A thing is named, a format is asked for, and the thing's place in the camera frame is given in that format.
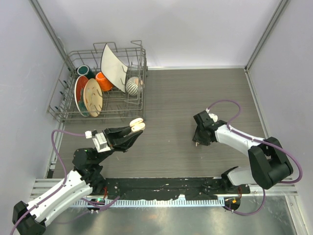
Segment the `beige earbud charging case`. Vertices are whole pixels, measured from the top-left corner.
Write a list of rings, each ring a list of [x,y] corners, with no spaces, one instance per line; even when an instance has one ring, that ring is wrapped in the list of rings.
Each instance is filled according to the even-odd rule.
[[[143,118],[140,118],[140,117],[132,120],[129,126],[133,133],[138,132],[138,131],[143,131],[146,127]]]

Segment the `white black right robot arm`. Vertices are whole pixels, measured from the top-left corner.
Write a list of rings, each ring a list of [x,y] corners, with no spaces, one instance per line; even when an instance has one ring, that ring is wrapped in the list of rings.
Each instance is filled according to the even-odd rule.
[[[221,188],[224,192],[233,193],[238,186],[246,184],[257,184],[262,189],[270,189],[293,174],[293,167],[278,139],[248,135],[207,111],[202,111],[193,118],[197,127],[192,141],[196,145],[209,146],[213,142],[219,142],[248,157],[249,166],[235,166],[221,175]]]

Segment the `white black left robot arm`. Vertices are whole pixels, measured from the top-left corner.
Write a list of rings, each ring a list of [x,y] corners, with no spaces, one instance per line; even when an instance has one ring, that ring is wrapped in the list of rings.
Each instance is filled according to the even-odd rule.
[[[77,149],[73,170],[65,172],[60,182],[36,199],[28,203],[20,201],[14,206],[14,226],[10,233],[42,235],[47,226],[75,202],[90,194],[100,195],[106,186],[100,163],[114,152],[127,152],[144,129],[143,119],[136,118],[125,127],[83,133],[83,137],[92,139],[94,147]]]

